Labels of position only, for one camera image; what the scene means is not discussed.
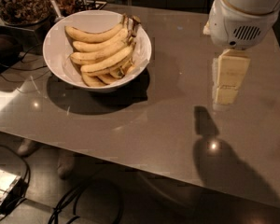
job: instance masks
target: dark jar contents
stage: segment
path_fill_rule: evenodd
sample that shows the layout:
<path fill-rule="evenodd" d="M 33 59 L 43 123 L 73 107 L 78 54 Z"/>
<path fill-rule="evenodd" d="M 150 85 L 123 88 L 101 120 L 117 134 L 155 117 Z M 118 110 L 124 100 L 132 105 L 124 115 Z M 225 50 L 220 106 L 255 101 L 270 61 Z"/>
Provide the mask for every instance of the dark jar contents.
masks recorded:
<path fill-rule="evenodd" d="M 0 18 L 7 25 L 35 24 L 49 14 L 49 0 L 0 0 Z"/>

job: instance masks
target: bowl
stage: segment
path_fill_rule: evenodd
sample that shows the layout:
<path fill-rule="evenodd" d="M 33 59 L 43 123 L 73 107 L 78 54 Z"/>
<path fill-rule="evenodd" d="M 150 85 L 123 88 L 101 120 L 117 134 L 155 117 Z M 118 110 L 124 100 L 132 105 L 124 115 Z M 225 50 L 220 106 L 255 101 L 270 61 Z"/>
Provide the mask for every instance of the bowl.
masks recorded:
<path fill-rule="evenodd" d="M 72 14 L 53 25 L 43 44 L 43 57 L 50 71 L 59 79 L 81 89 L 96 92 L 111 92 L 128 84 L 146 69 L 151 56 L 150 39 L 139 25 L 133 52 L 135 69 L 124 78 L 103 87 L 89 87 L 71 63 L 69 56 L 74 52 L 72 41 L 65 34 L 64 26 L 74 26 L 91 33 L 106 31 L 121 21 L 122 14 L 106 10 L 89 10 Z"/>

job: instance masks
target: table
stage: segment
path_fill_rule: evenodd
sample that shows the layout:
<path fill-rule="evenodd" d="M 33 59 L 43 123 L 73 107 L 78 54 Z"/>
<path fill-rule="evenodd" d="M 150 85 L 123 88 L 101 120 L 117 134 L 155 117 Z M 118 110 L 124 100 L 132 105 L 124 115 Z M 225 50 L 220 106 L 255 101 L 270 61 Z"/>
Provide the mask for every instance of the table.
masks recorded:
<path fill-rule="evenodd" d="M 147 70 L 98 94 L 65 84 L 48 68 L 8 69 L 0 75 L 0 131 L 280 207 L 280 48 L 273 31 L 248 52 L 243 87 L 222 112 L 213 109 L 211 65 L 222 49 L 203 35 L 206 14 L 105 9 L 141 18 L 153 46 Z M 29 59 L 15 67 L 43 65 L 41 56 Z"/>

